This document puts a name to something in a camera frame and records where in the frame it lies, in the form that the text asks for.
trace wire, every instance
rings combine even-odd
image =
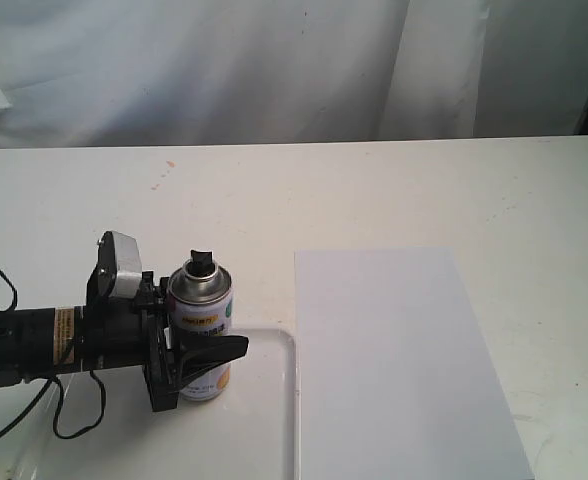
[[[13,295],[12,303],[10,304],[10,306],[6,310],[3,310],[4,312],[11,312],[11,311],[15,310],[16,306],[18,305],[18,292],[16,291],[16,288],[14,287],[12,282],[9,280],[9,278],[7,278],[7,276],[5,275],[5,273],[3,273],[3,271],[1,269],[0,269],[0,277],[3,280],[5,280],[5,282],[12,289],[12,295]],[[59,361],[59,365],[65,363],[65,361],[67,360],[67,357],[69,357],[70,353],[72,352],[72,348],[74,347],[75,343],[76,343],[76,334],[74,334],[74,336],[72,337],[70,342],[67,344],[65,351],[63,352],[63,355],[61,357],[61,360]],[[58,402],[56,404],[56,411],[54,412],[54,419],[52,420],[52,431],[54,432],[54,435],[56,435],[58,438],[60,438],[62,440],[68,440],[68,439],[80,437],[81,435],[98,427],[98,425],[103,420],[103,416],[105,415],[105,406],[107,404],[107,391],[105,389],[105,384],[101,381],[100,378],[98,378],[96,376],[96,373],[94,373],[94,370],[90,370],[90,377],[92,377],[92,379],[96,382],[96,384],[98,385],[99,390],[101,392],[101,413],[99,414],[99,417],[96,420],[96,422],[94,422],[92,425],[88,425],[86,427],[83,427],[80,430],[78,430],[77,432],[72,433],[70,435],[63,435],[59,432],[58,423],[59,423],[59,417],[61,415],[61,411],[63,409],[63,403],[65,401],[65,393],[64,393],[64,389],[63,389],[63,384],[61,383],[59,378],[56,375],[50,375],[49,377],[41,377],[44,380],[46,380],[45,384],[41,387],[41,389],[34,396],[34,398],[27,405],[27,407],[25,407],[23,409],[23,411],[21,411],[21,413],[19,413],[14,420],[12,420],[9,424],[7,424],[5,427],[3,427],[0,430],[0,439],[3,438],[5,435],[7,435],[11,430],[13,430],[19,423],[21,423],[21,421],[27,415],[29,415],[29,413],[32,410],[34,410],[34,407],[38,404],[38,402],[41,400],[41,398],[43,398],[43,395],[45,395],[45,393],[50,388],[52,383],[54,383],[59,389],[59,397],[58,397]]]

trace white table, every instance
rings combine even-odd
[[[82,303],[108,229],[160,274],[213,249],[236,323],[294,333],[294,251],[450,246],[537,479],[588,479],[588,137],[0,151],[21,308]]]

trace metal spray can top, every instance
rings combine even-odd
[[[191,253],[192,258],[170,277],[168,290],[176,300],[190,305],[216,303],[232,288],[232,277],[212,259],[212,252]]]

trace white tray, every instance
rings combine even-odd
[[[232,366],[228,388],[205,403],[182,398],[176,410],[152,413],[140,368],[99,372],[107,388],[103,423],[74,440],[40,423],[17,479],[294,479],[299,471],[294,339],[282,330],[245,329],[247,356]],[[74,375],[61,431],[92,423],[96,384]]]

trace white backdrop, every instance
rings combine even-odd
[[[572,133],[588,0],[0,1],[0,147]]]

